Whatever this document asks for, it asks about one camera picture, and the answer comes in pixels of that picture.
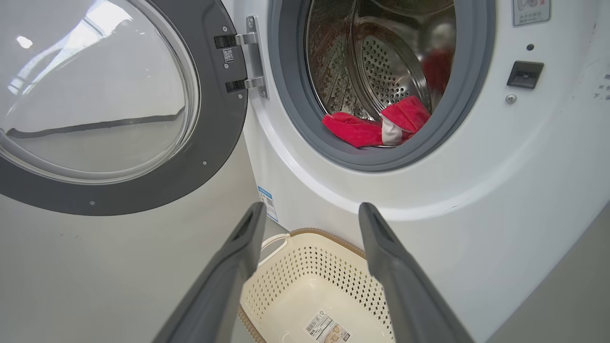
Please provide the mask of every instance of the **basket handle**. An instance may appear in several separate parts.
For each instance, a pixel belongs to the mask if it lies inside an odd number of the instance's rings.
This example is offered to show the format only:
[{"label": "basket handle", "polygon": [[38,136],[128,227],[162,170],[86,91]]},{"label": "basket handle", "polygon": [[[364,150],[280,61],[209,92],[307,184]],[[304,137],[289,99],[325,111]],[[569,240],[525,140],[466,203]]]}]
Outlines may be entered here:
[{"label": "basket handle", "polygon": [[270,253],[269,256],[267,256],[265,259],[263,259],[261,262],[259,262],[259,267],[262,266],[265,262],[267,262],[270,258],[272,258],[275,254],[277,254],[280,250],[282,250],[282,248],[284,248],[286,246],[286,244],[288,244],[288,240],[290,239],[290,234],[281,233],[281,234],[277,234],[275,236],[271,236],[268,239],[265,239],[265,242],[263,242],[263,244],[260,246],[261,251],[265,250],[265,248],[267,248],[269,245],[271,245],[271,243],[277,242],[281,239],[284,240],[284,243],[282,245],[280,245],[279,248],[275,249],[274,252]]}]

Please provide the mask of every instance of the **gray wall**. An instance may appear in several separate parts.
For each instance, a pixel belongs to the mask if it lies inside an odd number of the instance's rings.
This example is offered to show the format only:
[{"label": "gray wall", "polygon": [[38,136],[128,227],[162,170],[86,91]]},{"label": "gray wall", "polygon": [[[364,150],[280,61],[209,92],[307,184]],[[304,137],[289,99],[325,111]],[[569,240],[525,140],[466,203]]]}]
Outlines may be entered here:
[{"label": "gray wall", "polygon": [[509,342],[610,342],[610,204],[488,340]]}]

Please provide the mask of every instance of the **red towel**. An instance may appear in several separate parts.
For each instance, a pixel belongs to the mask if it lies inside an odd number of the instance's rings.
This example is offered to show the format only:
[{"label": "red towel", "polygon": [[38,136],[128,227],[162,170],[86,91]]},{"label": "red towel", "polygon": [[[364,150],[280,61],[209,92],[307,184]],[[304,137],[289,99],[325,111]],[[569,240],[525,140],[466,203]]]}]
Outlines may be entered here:
[{"label": "red towel", "polygon": [[381,122],[337,112],[325,115],[324,124],[334,135],[355,148],[399,145],[411,138],[428,121],[430,114],[415,96],[408,96],[381,111]]}]

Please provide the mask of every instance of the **screw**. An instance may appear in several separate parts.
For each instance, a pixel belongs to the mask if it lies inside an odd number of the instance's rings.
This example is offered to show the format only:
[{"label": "screw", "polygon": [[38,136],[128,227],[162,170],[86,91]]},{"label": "screw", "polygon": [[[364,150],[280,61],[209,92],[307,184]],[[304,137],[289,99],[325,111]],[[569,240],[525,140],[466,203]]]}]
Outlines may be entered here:
[{"label": "screw", "polygon": [[511,104],[511,105],[512,105],[512,104],[514,104],[514,103],[515,103],[515,101],[517,101],[517,96],[516,96],[516,95],[514,95],[514,94],[508,94],[508,95],[506,96],[506,102],[507,102],[508,104]]}]

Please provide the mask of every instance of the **barcode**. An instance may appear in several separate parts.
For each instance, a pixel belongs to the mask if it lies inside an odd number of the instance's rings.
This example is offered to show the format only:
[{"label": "barcode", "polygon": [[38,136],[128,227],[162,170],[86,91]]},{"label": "barcode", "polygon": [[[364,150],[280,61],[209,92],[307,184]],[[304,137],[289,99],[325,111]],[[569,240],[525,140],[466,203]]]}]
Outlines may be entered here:
[{"label": "barcode", "polygon": [[312,319],[311,323],[309,323],[309,325],[305,328],[305,330],[307,330],[308,333],[311,332],[311,330],[314,329],[314,327],[316,325],[318,325],[318,323],[320,322],[320,319],[322,319],[322,317],[320,317],[319,314],[317,314],[314,319]]}]

